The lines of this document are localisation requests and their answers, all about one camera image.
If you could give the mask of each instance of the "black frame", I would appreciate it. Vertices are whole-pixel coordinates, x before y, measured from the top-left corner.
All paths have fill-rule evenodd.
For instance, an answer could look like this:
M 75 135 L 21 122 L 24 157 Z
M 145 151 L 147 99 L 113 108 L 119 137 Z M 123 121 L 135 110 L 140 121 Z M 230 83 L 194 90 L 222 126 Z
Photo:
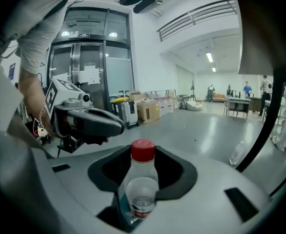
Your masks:
M 49 86 L 51 82 L 51 77 L 49 76 L 49 66 L 51 62 L 51 53 L 53 53 L 53 49 L 57 46 L 62 46 L 65 44 L 75 44 L 75 43 L 102 43 L 103 48 L 102 52 L 106 53 L 106 47 L 107 46 L 114 46 L 114 47 L 120 47 L 125 48 L 128 50 L 128 55 L 131 61 L 131 71 L 132 71 L 132 84 L 133 88 L 135 90 L 135 82 L 134 82 L 134 72 L 133 72 L 133 62 L 132 62 L 132 53 L 131 53 L 131 41 L 130 41 L 130 29 L 129 29 L 129 15 L 125 13 L 121 13 L 118 11 L 112 11 L 110 9 L 102 9 L 102 8 L 95 8 L 95 7 L 71 7 L 66 11 L 65 17 L 69 11 L 77 11 L 77 10 L 94 10 L 94 11 L 103 11 L 106 12 L 105 16 L 105 22 L 104 22 L 104 35 L 89 35 L 88 38 L 72 38 L 70 36 L 66 37 L 56 37 L 52 44 L 50 45 L 48 57 L 47 57 L 47 64 L 46 64 L 46 87 Z M 126 24 L 127 24 L 127 39 L 119 38 L 119 37 L 109 37 L 106 36 L 107 32 L 107 21 L 108 21 L 108 15 L 109 13 L 122 15 L 126 17 Z M 109 93 L 108 93 L 108 84 L 107 84 L 107 75 L 106 75 L 106 57 L 103 55 L 103 77 L 104 77 L 104 87 L 105 91 L 103 92 L 103 99 L 104 99 L 104 106 L 107 111 L 112 111 L 112 108 L 110 106 L 110 99 L 109 99 Z

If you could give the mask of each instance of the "ceiling light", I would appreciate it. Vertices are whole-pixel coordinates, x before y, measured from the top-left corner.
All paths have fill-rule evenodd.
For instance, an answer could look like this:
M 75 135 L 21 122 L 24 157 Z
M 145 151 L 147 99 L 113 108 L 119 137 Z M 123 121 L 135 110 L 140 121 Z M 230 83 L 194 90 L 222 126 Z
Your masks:
M 208 57 L 209 62 L 213 62 L 211 53 L 208 52 L 208 53 L 206 53 L 206 55 Z
M 68 35 L 70 35 L 68 31 L 63 31 L 63 32 L 61 33 L 61 36 L 62 36 L 62 37 L 66 37 L 66 36 L 68 36 Z
M 109 34 L 109 36 L 110 36 L 110 37 L 117 37 L 118 34 L 117 34 L 116 32 L 112 32 L 112 33 Z

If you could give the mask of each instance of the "bottle label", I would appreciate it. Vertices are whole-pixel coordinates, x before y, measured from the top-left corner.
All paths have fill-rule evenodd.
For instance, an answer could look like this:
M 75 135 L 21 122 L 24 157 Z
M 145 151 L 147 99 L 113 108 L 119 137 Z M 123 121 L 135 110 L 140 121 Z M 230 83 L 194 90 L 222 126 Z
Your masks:
M 131 213 L 137 218 L 146 218 L 155 208 L 155 203 L 149 197 L 137 197 L 130 203 Z

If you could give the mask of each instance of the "cardboard box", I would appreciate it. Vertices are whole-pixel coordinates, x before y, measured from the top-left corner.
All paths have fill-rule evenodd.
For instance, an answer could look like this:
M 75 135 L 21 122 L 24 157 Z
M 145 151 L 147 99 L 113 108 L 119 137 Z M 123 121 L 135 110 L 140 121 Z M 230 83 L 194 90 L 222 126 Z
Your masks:
M 134 101 L 139 101 L 145 98 L 148 98 L 147 94 L 130 95 L 130 100 L 134 100 Z
M 147 103 L 137 103 L 138 119 L 143 124 L 150 123 L 158 120 L 161 117 L 159 104 L 157 101 L 151 101 Z

